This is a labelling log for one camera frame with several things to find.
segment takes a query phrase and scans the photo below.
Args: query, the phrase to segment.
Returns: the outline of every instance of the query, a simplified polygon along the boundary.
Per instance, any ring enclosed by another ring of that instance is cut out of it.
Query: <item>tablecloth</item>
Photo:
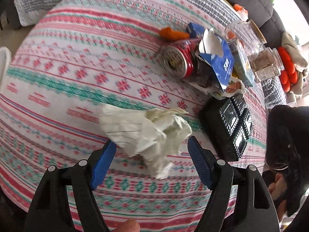
[[[87,159],[106,142],[98,114],[102,103],[145,110],[180,107],[204,148],[213,147],[197,113],[207,96],[170,77],[155,55],[159,29],[183,30],[196,22],[223,27],[185,0],[63,0],[21,44],[0,88],[0,185],[19,207],[31,198],[49,165]],[[234,166],[262,171],[266,120],[260,85],[245,95],[254,121],[252,137]],[[193,231],[210,191],[200,182],[186,141],[167,179],[156,180],[138,158],[118,148],[95,199],[109,228],[129,218],[142,231]],[[72,188],[75,226],[81,229]],[[233,211],[236,188],[227,215]]]

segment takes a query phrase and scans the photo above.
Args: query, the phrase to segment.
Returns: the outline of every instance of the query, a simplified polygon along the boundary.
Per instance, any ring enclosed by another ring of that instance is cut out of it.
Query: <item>floor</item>
[[[15,55],[18,47],[28,35],[33,26],[22,27],[21,29],[15,31],[10,24],[7,24],[7,18],[5,13],[0,17],[3,30],[0,31],[0,47],[7,47],[11,53],[12,57]]]

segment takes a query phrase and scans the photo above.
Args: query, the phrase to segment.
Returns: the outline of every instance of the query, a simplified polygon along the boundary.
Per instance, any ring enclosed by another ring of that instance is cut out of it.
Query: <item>crumpled paper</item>
[[[99,117],[105,135],[133,157],[140,154],[151,177],[165,179],[172,163],[167,155],[178,155],[181,143],[192,134],[187,121],[176,114],[180,108],[147,111],[104,104]]]

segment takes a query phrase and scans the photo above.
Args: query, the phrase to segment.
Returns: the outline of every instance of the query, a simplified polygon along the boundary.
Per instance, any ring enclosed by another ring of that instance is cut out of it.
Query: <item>patterned tablecloth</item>
[[[158,30],[189,22],[223,27],[185,0],[63,0],[18,49],[0,89],[0,185],[24,210],[48,165],[67,167],[88,158],[106,141],[98,124],[102,103],[145,110],[181,107],[204,148],[213,150],[196,117],[207,97],[171,78],[155,58]],[[235,166],[265,156],[266,121],[260,85],[245,96],[253,135]],[[142,231],[193,231],[210,191],[201,184],[186,142],[164,180],[150,178],[143,163],[118,149],[94,192],[110,228],[129,218]],[[72,216],[81,228],[71,188]],[[228,214],[233,211],[231,192]]]

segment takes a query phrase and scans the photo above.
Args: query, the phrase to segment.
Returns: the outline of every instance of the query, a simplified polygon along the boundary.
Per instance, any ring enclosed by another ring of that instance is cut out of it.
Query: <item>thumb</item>
[[[140,232],[140,227],[136,220],[129,219],[112,232]]]

